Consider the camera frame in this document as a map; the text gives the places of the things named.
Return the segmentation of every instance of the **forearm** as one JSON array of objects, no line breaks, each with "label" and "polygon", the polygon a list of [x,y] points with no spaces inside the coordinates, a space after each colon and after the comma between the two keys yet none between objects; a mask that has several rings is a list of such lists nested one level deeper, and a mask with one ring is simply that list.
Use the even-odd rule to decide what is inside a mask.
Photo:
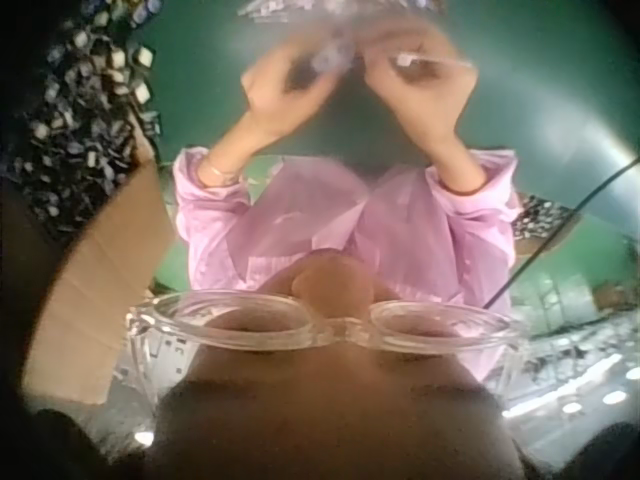
[{"label": "forearm", "polygon": [[261,134],[250,114],[245,113],[198,166],[198,178],[206,187],[220,187],[240,175],[251,157],[272,143]]},{"label": "forearm", "polygon": [[425,148],[447,190],[457,195],[473,195],[487,183],[487,174],[457,137]]}]

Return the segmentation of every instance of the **shirt sleeve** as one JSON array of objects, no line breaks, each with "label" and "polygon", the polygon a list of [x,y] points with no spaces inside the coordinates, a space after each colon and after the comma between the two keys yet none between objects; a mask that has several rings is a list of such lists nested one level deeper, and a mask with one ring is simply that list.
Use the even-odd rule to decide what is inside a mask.
[{"label": "shirt sleeve", "polygon": [[[449,217],[454,237],[459,281],[467,305],[481,307],[507,281],[515,263],[513,222],[520,203],[512,179],[517,159],[511,150],[472,150],[488,175],[488,182],[474,195],[449,192],[440,183],[435,167],[426,179],[436,201]],[[508,294],[492,310],[508,313]]]},{"label": "shirt sleeve", "polygon": [[196,174],[206,155],[201,147],[180,152],[173,167],[178,200],[176,228],[189,244],[189,278],[199,288],[198,265],[224,241],[229,229],[250,208],[246,185],[205,187]]}]

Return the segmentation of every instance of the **cardboard box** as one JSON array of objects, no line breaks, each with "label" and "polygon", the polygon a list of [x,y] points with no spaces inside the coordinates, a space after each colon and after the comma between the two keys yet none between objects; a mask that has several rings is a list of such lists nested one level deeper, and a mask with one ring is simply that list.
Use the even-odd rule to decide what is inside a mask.
[{"label": "cardboard box", "polygon": [[[136,136],[138,169],[65,252],[46,292],[27,293],[20,300],[42,305],[22,369],[27,393],[87,404],[107,398],[113,368],[125,345],[125,316],[143,299],[174,238],[153,150],[139,129]],[[50,249],[44,256],[55,255]],[[13,266],[14,277],[42,275],[37,264],[26,263]],[[3,280],[13,283],[6,273]],[[21,287],[14,285],[13,290],[19,292]],[[44,301],[35,298],[38,294]]]}]

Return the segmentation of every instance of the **bracelet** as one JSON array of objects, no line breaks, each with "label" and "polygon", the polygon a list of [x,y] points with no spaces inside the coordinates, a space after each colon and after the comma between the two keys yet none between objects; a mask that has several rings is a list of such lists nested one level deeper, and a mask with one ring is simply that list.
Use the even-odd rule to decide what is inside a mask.
[{"label": "bracelet", "polygon": [[232,183],[237,182],[238,178],[240,177],[240,171],[232,172],[232,173],[224,173],[218,170],[213,165],[211,165],[206,160],[205,160],[205,163],[207,164],[207,167],[209,167],[213,171],[213,173],[215,173],[217,176],[222,178],[224,185],[231,185]]}]

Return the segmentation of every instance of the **wrist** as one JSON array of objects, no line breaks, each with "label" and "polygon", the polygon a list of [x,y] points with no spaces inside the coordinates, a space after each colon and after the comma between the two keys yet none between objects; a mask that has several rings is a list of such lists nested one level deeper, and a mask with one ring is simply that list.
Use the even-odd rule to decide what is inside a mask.
[{"label": "wrist", "polygon": [[462,140],[457,135],[447,135],[430,139],[421,145],[422,151],[429,157],[434,164],[447,163],[447,161],[455,157],[461,151],[467,150]]},{"label": "wrist", "polygon": [[240,120],[216,143],[204,162],[225,173],[233,173],[247,164],[253,155],[268,146],[271,141],[261,134],[245,113]]}]

